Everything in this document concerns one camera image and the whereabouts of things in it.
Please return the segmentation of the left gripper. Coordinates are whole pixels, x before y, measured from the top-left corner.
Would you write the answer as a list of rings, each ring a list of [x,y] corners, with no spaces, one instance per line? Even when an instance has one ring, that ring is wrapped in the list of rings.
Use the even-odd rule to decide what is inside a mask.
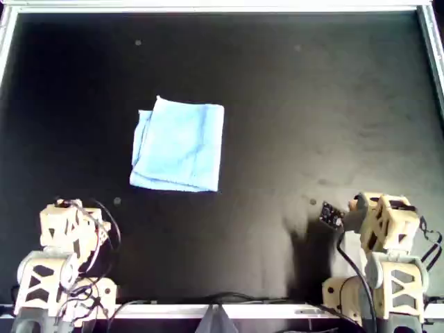
[[[42,246],[81,246],[94,244],[94,223],[82,211],[80,200],[58,199],[40,212]]]

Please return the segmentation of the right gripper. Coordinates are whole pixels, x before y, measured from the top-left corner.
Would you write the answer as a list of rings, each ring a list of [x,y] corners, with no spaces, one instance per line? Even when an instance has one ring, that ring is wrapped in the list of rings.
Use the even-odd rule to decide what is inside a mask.
[[[349,209],[359,223],[361,247],[364,250],[384,250],[386,222],[379,200],[383,193],[359,192],[350,202]]]

